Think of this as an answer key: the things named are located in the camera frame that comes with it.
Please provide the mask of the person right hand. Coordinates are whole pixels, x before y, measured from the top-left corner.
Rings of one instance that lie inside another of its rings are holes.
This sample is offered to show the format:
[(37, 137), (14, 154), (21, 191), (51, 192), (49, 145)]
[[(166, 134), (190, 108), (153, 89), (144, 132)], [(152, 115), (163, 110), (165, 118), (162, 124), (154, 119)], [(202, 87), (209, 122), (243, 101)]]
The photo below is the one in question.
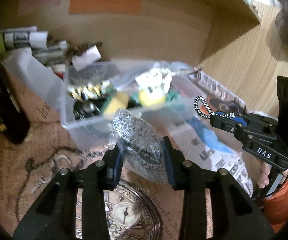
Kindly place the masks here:
[[(264, 187), (269, 185), (269, 174), (271, 172), (271, 167), (272, 166), (270, 164), (261, 162), (259, 178), (257, 180), (257, 185), (260, 189), (263, 189)], [(288, 169), (282, 172), (282, 178), (280, 179), (279, 184), (284, 183), (284, 181), (287, 180), (287, 176)]]

